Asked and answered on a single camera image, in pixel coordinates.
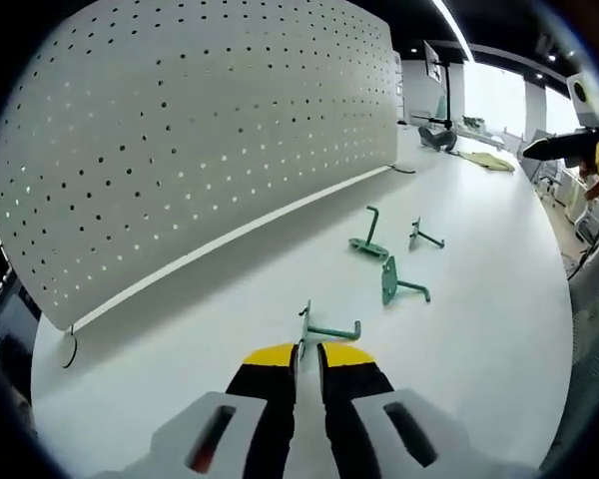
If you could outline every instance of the metal stand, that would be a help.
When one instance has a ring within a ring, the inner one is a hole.
[[[446,246],[446,243],[443,239],[437,240],[435,238],[431,238],[429,235],[422,233],[419,228],[421,227],[421,217],[417,219],[415,223],[412,224],[412,233],[410,234],[410,243],[408,244],[408,249],[413,249],[415,246],[415,240],[417,237],[422,237],[430,242],[437,244],[439,247]]]
[[[450,115],[450,72],[448,67],[450,64],[448,62],[434,62],[435,65],[439,65],[442,67],[446,73],[446,118],[445,120],[441,120],[439,118],[434,117],[418,117],[413,115],[413,118],[419,118],[421,120],[428,120],[430,123],[435,123],[437,125],[443,125],[446,130],[450,130],[452,128],[452,119]]]
[[[357,341],[361,336],[361,323],[356,321],[354,323],[354,332],[348,331],[340,331],[338,329],[326,329],[322,327],[316,327],[310,325],[310,299],[306,304],[306,307],[299,313],[300,316],[303,316],[303,327],[301,329],[301,339],[299,340],[299,351],[298,356],[299,360],[303,358],[306,337],[310,332],[315,334],[324,334],[326,336],[333,337],[342,337],[344,339],[350,339],[352,341]]]
[[[348,240],[350,245],[356,249],[360,249],[368,254],[378,257],[379,259],[386,259],[389,256],[389,252],[387,249],[381,247],[378,244],[373,244],[370,242],[372,240],[372,235],[375,233],[375,226],[377,225],[377,220],[379,219],[379,210],[375,207],[366,207],[367,210],[371,210],[373,212],[372,223],[370,224],[370,231],[368,232],[368,238],[366,241],[359,238],[351,238]]]
[[[397,287],[409,287],[423,292],[426,302],[430,302],[430,291],[425,286],[397,279],[397,266],[395,256],[391,256],[384,266],[381,267],[381,301],[388,305],[397,294]]]

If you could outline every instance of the floor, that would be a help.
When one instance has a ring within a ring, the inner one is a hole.
[[[580,240],[576,234],[574,226],[568,221],[564,213],[564,207],[555,202],[550,196],[546,195],[541,200],[552,229],[555,231],[559,249],[564,260],[564,267],[570,270],[581,257],[587,244]]]

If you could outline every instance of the black cable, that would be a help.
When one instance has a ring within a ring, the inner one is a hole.
[[[396,167],[395,165],[386,165],[389,168],[392,168],[394,171],[398,172],[398,173],[404,173],[405,175],[414,175],[415,173],[417,173],[415,170],[401,170],[398,167]]]
[[[573,276],[577,272],[579,272],[579,269],[581,269],[583,267],[584,263],[588,260],[588,257],[590,257],[590,254],[592,254],[592,251],[594,251],[596,249],[597,242],[599,242],[599,231],[597,232],[595,239],[592,241],[592,244],[590,244],[590,247],[588,248],[588,250],[583,254],[583,256],[581,256],[581,259],[579,259],[579,264],[577,264],[577,267],[575,268],[575,270],[572,271],[570,273],[570,275],[568,276],[568,280],[572,279]]]
[[[63,369],[68,369],[71,364],[73,364],[73,360],[76,358],[76,354],[78,353],[78,338],[73,335],[73,324],[71,324],[71,337],[73,337],[73,353],[71,354],[71,359],[69,362],[62,366]]]

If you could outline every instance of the white pegboard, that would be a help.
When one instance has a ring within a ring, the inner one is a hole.
[[[393,69],[387,25],[341,0],[85,8],[0,121],[15,270],[66,328],[210,240],[393,163]]]

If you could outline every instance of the white table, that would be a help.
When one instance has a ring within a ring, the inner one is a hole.
[[[460,139],[463,151],[504,152]],[[548,218],[520,168],[489,172],[400,132],[398,162],[179,269],[79,330],[76,361],[59,365],[59,331],[43,318],[32,395],[42,442],[77,478],[120,470],[152,433],[205,391],[226,389],[250,351],[297,341],[314,322],[352,328],[395,388],[456,417],[478,450],[538,466],[559,425],[570,379],[572,315]],[[381,215],[374,241],[399,276],[430,288],[381,304],[380,264],[348,247]],[[444,238],[408,252],[410,223]],[[299,378],[287,477],[335,478],[323,433],[314,348]]]

